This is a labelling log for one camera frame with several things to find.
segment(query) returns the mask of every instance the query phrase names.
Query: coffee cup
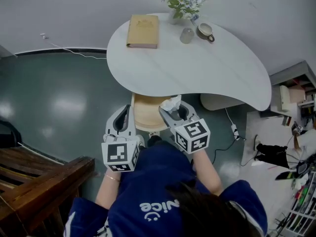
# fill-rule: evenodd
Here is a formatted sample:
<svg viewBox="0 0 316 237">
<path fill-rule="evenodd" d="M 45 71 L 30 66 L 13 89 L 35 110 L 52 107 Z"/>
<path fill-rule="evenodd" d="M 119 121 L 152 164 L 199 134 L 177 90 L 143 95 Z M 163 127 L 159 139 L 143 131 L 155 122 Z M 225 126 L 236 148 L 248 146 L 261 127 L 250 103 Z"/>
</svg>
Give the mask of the coffee cup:
<svg viewBox="0 0 316 237">
<path fill-rule="evenodd" d="M 213 43 L 215 41 L 212 27 L 205 23 L 201 23 L 198 25 L 197 36 L 199 36 L 203 40 L 208 40 L 210 43 Z"/>
</svg>

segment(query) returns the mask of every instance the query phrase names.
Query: sleeve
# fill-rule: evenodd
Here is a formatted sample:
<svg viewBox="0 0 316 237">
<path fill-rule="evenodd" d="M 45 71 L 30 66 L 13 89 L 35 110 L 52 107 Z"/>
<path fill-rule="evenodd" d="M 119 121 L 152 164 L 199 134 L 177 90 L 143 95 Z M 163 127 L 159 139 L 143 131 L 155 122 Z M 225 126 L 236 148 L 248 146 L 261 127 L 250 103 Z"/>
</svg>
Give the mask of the sleeve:
<svg viewBox="0 0 316 237">
<path fill-rule="evenodd" d="M 239 180 L 233 183 L 220 194 L 220 198 L 224 201 L 237 203 L 260 226 L 264 235 L 267 234 L 268 219 L 266 211 L 258 195 L 248 182 Z"/>
<path fill-rule="evenodd" d="M 304 147 L 315 140 L 316 140 L 316 130 L 315 129 L 311 129 L 311 130 L 307 131 L 306 133 L 297 137 L 298 145 L 300 147 Z"/>
<path fill-rule="evenodd" d="M 108 210 L 81 197 L 74 199 L 64 237 L 93 237 L 108 217 Z"/>
</svg>

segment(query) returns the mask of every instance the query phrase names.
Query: cable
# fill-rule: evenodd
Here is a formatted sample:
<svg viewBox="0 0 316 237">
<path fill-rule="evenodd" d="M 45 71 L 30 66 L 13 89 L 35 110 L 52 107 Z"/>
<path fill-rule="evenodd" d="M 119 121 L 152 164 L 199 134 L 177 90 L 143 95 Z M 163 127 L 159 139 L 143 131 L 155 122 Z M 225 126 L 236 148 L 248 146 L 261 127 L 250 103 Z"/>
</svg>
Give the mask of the cable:
<svg viewBox="0 0 316 237">
<path fill-rule="evenodd" d="M 291 156 L 291 157 L 293 157 L 294 159 L 296 159 L 296 160 L 298 160 L 298 161 L 301 161 L 300 159 L 298 159 L 298 158 L 296 158 L 296 157 L 294 157 L 294 156 L 292 156 L 292 155 L 289 155 L 289 154 L 287 154 L 287 153 L 285 153 L 287 156 Z"/>
<path fill-rule="evenodd" d="M 234 124 L 234 123 L 232 122 L 231 118 L 229 117 L 229 115 L 228 115 L 228 112 L 227 112 L 227 109 L 226 109 L 226 108 L 225 108 L 225 111 L 226 111 L 227 117 L 229 118 L 229 120 L 231 121 L 231 123 L 232 123 L 232 124 Z"/>
<path fill-rule="evenodd" d="M 291 139 L 294 137 L 294 135 L 288 140 L 286 146 L 288 146 L 288 144 L 290 143 Z"/>
<path fill-rule="evenodd" d="M 240 135 L 235 135 L 235 132 L 237 132 L 237 129 L 234 131 L 234 136 L 236 136 L 236 137 L 237 137 L 236 139 L 241 138 L 241 139 L 243 139 L 244 141 L 246 141 L 246 140 L 247 140 L 246 138 L 244 138 L 244 137 L 242 137 L 242 136 L 240 136 Z"/>
<path fill-rule="evenodd" d="M 227 147 L 226 149 L 216 149 L 215 150 L 215 156 L 214 156 L 214 160 L 212 162 L 212 164 L 214 164 L 215 160 L 216 160 L 216 151 L 227 151 L 229 148 L 231 148 L 231 146 L 235 143 L 236 140 L 233 141 L 233 143 L 231 143 L 231 145 L 229 147 Z"/>
<path fill-rule="evenodd" d="M 71 50 L 69 50 L 69 49 L 67 49 L 67 48 L 64 48 L 64 47 L 55 45 L 55 44 L 53 44 L 53 43 L 50 42 L 50 41 L 47 41 L 47 43 L 49 43 L 49 44 L 51 44 L 51 45 L 53 45 L 53 46 L 55 46 L 55 47 L 59 47 L 59 48 L 61 48 L 61 49 L 63 49 L 63 50 L 69 51 L 69 52 L 71 52 L 71 53 L 73 53 L 73 54 L 81 55 L 81 56 L 83 56 L 83 57 L 85 57 L 85 58 L 94 58 L 94 59 L 97 59 L 97 60 L 106 60 L 106 59 L 107 59 L 107 58 L 97 58 L 97 57 L 94 57 L 94 56 L 85 56 L 85 55 L 83 55 L 82 53 L 75 53 L 75 52 L 73 52 L 73 51 L 71 51 Z"/>
<path fill-rule="evenodd" d="M 242 167 L 245 167 L 252 159 L 255 159 L 255 157 L 251 158 L 249 161 L 246 162 L 245 165 L 240 164 Z"/>
</svg>

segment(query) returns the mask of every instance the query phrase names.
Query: white table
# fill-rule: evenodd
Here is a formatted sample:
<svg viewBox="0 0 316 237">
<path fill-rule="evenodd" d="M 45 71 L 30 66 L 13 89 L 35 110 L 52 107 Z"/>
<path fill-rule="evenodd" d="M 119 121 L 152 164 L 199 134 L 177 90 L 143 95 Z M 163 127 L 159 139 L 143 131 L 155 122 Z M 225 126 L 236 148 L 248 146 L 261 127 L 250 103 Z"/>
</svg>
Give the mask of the white table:
<svg viewBox="0 0 316 237">
<path fill-rule="evenodd" d="M 128 90 L 146 96 L 202 93 L 209 110 L 247 103 L 262 111 L 271 100 L 268 73 L 258 57 L 238 38 L 223 28 L 213 28 L 210 44 L 195 35 L 190 44 L 179 37 L 184 27 L 195 27 L 189 20 L 179 25 L 159 17 L 158 49 L 127 48 L 129 21 L 112 35 L 107 61 L 114 78 Z"/>
</svg>

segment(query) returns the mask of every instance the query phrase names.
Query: electrical outlet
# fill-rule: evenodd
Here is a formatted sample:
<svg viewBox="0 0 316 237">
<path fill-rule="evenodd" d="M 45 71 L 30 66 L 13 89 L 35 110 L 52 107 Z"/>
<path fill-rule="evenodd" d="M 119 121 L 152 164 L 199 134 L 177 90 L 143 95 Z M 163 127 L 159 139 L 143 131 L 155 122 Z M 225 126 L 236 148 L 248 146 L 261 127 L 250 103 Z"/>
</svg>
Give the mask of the electrical outlet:
<svg viewBox="0 0 316 237">
<path fill-rule="evenodd" d="M 237 130 L 237 127 L 235 124 L 232 124 L 232 131 L 233 131 L 233 135 L 235 137 L 235 140 L 239 140 L 239 133 L 238 133 L 238 130 Z"/>
<path fill-rule="evenodd" d="M 43 40 L 49 39 L 49 37 L 48 37 L 45 33 L 40 34 L 40 35 L 41 35 L 41 37 L 42 37 Z"/>
</svg>

